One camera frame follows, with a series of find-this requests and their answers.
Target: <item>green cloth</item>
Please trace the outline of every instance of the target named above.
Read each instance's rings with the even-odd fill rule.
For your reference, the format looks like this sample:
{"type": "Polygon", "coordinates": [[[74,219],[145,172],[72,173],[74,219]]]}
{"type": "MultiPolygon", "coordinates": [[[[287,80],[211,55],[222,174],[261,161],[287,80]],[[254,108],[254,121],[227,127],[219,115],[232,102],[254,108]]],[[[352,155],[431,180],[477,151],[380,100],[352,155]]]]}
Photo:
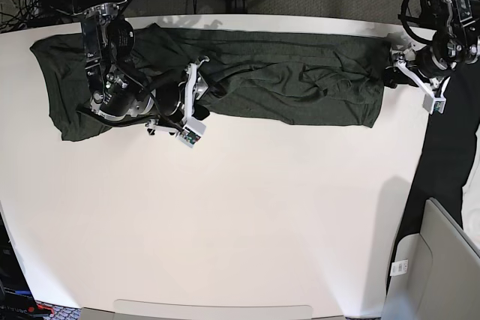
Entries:
{"type": "MultiPolygon", "coordinates": [[[[147,75],[183,68],[200,55],[201,73],[227,92],[205,94],[199,104],[217,114],[268,118],[292,125],[372,127],[383,99],[389,62],[384,40],[327,34],[160,28],[136,31],[133,58],[147,75]]],[[[49,95],[50,117],[63,140],[79,141],[108,127],[76,113],[88,104],[80,34],[39,40],[37,57],[49,95]]]]}

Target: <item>black mat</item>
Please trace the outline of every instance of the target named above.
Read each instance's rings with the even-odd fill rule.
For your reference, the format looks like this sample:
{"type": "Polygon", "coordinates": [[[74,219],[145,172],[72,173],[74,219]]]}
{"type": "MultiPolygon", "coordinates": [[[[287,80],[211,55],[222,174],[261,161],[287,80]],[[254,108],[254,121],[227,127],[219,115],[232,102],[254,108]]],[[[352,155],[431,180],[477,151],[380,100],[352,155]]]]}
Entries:
{"type": "Polygon", "coordinates": [[[423,152],[395,240],[392,261],[398,243],[406,236],[420,232],[425,202],[430,197],[437,199],[463,227],[462,187],[472,170],[480,124],[480,62],[457,72],[445,96],[445,113],[432,115],[428,122],[423,152]]]}

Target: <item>white label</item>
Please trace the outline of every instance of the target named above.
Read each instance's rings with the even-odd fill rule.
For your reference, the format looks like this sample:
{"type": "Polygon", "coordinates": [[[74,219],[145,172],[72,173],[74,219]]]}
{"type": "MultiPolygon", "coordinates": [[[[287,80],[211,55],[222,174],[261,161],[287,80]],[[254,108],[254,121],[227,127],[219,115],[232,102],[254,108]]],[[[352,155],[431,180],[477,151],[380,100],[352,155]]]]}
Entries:
{"type": "Polygon", "coordinates": [[[403,260],[401,262],[394,262],[391,265],[390,276],[397,277],[398,275],[406,274],[408,271],[408,260],[403,260]]]}

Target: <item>white table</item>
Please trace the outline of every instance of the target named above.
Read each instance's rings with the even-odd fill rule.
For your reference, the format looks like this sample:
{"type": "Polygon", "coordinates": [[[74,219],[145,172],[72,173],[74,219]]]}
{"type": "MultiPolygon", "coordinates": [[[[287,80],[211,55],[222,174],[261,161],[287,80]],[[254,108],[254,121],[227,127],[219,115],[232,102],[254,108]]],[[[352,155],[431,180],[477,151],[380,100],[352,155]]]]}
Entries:
{"type": "MultiPolygon", "coordinates": [[[[292,16],[131,22],[404,35],[396,25],[292,16]]],[[[141,127],[62,142],[29,47],[78,31],[75,24],[0,36],[0,202],[37,300],[99,310],[125,299],[311,305],[316,317],[381,313],[428,120],[419,90],[386,89],[373,129],[213,114],[194,150],[141,127]]]]}
{"type": "Polygon", "coordinates": [[[463,187],[463,230],[480,249],[480,129],[477,132],[477,152],[472,171],[463,187]]]}

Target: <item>black cloth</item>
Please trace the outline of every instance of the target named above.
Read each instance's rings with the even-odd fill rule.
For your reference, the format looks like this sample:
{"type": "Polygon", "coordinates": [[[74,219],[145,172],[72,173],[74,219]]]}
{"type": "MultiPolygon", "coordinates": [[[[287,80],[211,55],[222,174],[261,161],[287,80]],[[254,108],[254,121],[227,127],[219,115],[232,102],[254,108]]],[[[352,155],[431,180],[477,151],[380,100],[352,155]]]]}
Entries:
{"type": "Polygon", "coordinates": [[[480,62],[461,68],[445,92],[443,114],[430,117],[423,150],[394,244],[418,234],[426,201],[434,197],[463,226],[463,186],[468,180],[477,149],[480,125],[480,62]]]}
{"type": "MultiPolygon", "coordinates": [[[[78,141],[106,130],[76,113],[88,106],[80,34],[36,42],[46,81],[50,117],[63,140],[78,141]]],[[[218,114],[269,118],[287,124],[372,127],[383,99],[382,72],[390,45],[383,40],[324,34],[160,28],[136,31],[136,67],[149,76],[184,68],[200,55],[201,72],[226,96],[207,93],[199,104],[218,114]]]]}

